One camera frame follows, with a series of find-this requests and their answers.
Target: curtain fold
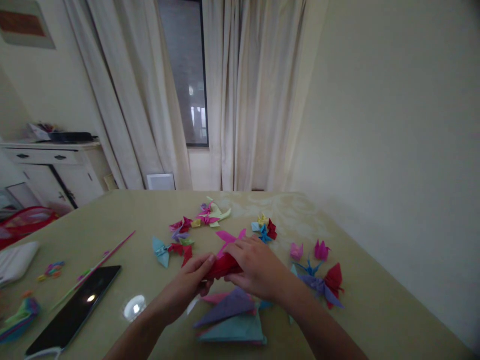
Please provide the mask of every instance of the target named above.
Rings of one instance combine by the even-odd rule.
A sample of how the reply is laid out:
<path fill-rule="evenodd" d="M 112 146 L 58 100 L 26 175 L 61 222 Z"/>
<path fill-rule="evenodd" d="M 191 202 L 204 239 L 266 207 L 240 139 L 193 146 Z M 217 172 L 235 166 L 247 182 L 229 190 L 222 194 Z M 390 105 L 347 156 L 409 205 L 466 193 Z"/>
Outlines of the curtain fold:
<path fill-rule="evenodd" d="M 305 6 L 203 1 L 215 190 L 283 190 Z"/>
<path fill-rule="evenodd" d="M 97 125 L 117 183 L 145 189 L 173 173 L 191 190 L 187 145 L 155 0 L 64 0 L 100 109 Z"/>

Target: drawer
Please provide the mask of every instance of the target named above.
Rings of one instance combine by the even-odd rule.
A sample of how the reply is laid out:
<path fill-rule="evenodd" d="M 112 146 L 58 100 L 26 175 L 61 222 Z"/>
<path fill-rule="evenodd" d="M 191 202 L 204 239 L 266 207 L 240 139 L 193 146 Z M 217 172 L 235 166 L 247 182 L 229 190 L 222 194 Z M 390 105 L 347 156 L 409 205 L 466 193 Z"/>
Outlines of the drawer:
<path fill-rule="evenodd" d="M 45 165 L 79 165 L 82 155 L 71 150 L 36 150 L 4 148 L 7 156 L 18 164 L 45 164 Z"/>

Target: blue origami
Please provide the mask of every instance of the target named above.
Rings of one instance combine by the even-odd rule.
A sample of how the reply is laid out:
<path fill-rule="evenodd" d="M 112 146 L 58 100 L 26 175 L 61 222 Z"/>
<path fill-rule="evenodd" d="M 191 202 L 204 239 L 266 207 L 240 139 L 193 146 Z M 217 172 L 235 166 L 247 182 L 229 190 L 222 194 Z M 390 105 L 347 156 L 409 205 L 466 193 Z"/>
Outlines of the blue origami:
<path fill-rule="evenodd" d="M 162 264 L 166 269 L 168 269 L 169 260 L 170 260 L 170 253 L 169 253 L 170 246 L 165 246 L 164 242 L 155 236 L 152 239 L 152 243 L 153 243 L 153 251 L 155 252 L 158 262 Z"/>

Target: smartphone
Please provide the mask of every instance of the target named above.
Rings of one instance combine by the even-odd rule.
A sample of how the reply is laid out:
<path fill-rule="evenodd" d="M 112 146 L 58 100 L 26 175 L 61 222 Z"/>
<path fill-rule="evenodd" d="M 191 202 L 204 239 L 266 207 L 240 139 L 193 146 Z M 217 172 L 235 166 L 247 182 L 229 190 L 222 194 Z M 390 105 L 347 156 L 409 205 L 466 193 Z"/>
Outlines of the smartphone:
<path fill-rule="evenodd" d="M 121 266 L 98 268 L 78 289 L 25 353 L 27 359 L 60 354 L 79 333 L 120 272 Z"/>

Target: hand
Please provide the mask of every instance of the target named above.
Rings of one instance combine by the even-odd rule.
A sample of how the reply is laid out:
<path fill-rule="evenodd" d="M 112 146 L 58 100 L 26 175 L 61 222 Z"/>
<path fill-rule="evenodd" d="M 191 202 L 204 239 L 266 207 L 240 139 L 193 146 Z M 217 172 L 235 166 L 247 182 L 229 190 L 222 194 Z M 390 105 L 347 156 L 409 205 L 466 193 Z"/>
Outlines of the hand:
<path fill-rule="evenodd" d="M 217 257 L 211 252 L 191 258 L 152 302 L 149 307 L 160 313 L 165 326 L 175 322 L 198 294 L 202 297 L 208 295 L 214 281 L 202 279 L 216 260 Z"/>
<path fill-rule="evenodd" d="M 297 279 L 255 235 L 229 244 L 224 252 L 232 255 L 243 269 L 243 273 L 225 276 L 225 281 L 263 300 L 278 303 L 289 282 Z"/>

